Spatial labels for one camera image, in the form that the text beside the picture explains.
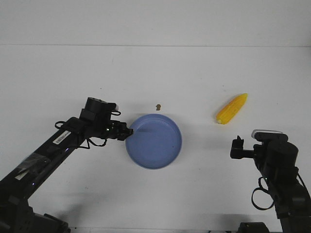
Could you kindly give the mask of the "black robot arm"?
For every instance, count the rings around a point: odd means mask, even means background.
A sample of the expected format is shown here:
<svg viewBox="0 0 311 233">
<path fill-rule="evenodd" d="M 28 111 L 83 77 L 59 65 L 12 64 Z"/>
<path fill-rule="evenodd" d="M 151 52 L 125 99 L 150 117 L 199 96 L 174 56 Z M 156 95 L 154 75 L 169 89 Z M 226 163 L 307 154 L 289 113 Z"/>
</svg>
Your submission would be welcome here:
<svg viewBox="0 0 311 233">
<path fill-rule="evenodd" d="M 284 233 L 309 233 L 311 231 L 311 197 L 296 167 L 298 148 L 283 133 L 254 132 L 259 143 L 253 150 L 244 150 L 244 140 L 232 141 L 232 159 L 251 158 L 267 184 L 258 189 L 269 194 Z"/>
<path fill-rule="evenodd" d="M 27 156 L 0 182 L 0 231 L 2 233 L 69 233 L 67 222 L 36 214 L 29 197 L 84 142 L 92 138 L 125 140 L 133 134 L 125 122 L 112 120 L 121 113 L 117 104 L 89 97 L 79 117 L 55 123 L 57 132 Z"/>
</svg>

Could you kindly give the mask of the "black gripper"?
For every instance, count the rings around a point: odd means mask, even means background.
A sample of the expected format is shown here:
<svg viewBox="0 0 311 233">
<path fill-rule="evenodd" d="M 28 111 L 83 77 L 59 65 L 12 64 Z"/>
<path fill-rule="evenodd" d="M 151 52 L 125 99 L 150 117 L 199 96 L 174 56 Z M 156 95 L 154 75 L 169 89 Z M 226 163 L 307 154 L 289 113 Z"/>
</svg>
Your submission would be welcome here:
<svg viewBox="0 0 311 233">
<path fill-rule="evenodd" d="M 124 141 L 134 133 L 133 129 L 127 129 L 125 122 L 116 120 L 110 121 L 110 124 L 106 126 L 105 138 L 117 139 Z"/>
<path fill-rule="evenodd" d="M 232 146 L 230 150 L 230 157 L 232 159 L 242 159 L 242 158 L 254 158 L 254 151 L 253 150 L 245 150 L 244 146 L 244 139 L 242 139 L 239 135 L 237 139 L 232 141 Z"/>
</svg>

